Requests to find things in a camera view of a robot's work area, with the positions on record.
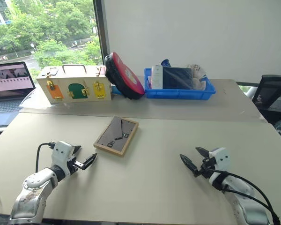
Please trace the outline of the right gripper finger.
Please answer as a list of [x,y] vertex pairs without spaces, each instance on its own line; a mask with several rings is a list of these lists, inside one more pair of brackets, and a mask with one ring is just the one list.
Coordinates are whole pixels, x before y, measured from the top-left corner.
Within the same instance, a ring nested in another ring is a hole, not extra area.
[[200,172],[197,166],[185,155],[179,154],[183,164],[193,173],[194,177],[198,177]]
[[202,147],[195,147],[195,149],[198,151],[198,153],[203,156],[204,158],[209,158],[209,151],[207,149],[204,149]]

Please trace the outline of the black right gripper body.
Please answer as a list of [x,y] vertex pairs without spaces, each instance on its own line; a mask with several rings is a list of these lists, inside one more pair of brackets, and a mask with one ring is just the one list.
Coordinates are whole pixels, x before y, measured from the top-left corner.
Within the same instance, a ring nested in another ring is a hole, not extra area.
[[200,166],[199,175],[202,175],[204,178],[209,179],[215,170],[216,159],[214,157],[206,157],[202,159],[202,164]]

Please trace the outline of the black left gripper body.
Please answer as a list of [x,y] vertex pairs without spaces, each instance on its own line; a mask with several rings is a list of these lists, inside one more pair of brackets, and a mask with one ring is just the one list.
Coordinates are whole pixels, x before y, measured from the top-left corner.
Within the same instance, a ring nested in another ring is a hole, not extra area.
[[70,175],[74,174],[75,172],[77,172],[78,169],[81,170],[85,170],[86,169],[86,165],[77,161],[76,157],[71,157],[68,161],[67,161],[67,168],[70,172]]

